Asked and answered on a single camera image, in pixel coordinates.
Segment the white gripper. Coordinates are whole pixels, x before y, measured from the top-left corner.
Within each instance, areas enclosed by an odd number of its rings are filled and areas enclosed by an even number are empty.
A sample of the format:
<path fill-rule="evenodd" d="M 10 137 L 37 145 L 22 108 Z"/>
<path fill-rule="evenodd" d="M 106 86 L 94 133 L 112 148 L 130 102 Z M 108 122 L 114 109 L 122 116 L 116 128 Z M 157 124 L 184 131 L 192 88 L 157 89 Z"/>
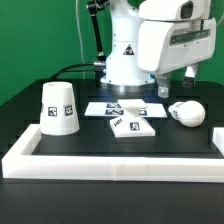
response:
<path fill-rule="evenodd" d="M 216 21 L 144 21 L 138 35 L 138 66 L 157 75 L 158 96 L 168 98 L 170 75 L 183 67 L 184 88 L 192 88 L 199 70 L 198 62 L 212 57 L 215 49 Z"/>

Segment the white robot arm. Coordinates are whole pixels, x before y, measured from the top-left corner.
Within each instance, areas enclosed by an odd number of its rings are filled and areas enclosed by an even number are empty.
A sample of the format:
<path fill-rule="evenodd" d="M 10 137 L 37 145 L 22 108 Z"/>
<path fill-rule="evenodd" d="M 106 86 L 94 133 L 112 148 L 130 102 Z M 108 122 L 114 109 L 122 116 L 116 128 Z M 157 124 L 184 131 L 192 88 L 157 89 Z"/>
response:
<path fill-rule="evenodd" d="M 138 8 L 127 0 L 110 0 L 112 51 L 101 84 L 120 92 L 158 86 L 169 96 L 169 77 L 186 70 L 190 88 L 202 61 L 215 50 L 216 20 L 212 0 L 144 0 Z"/>

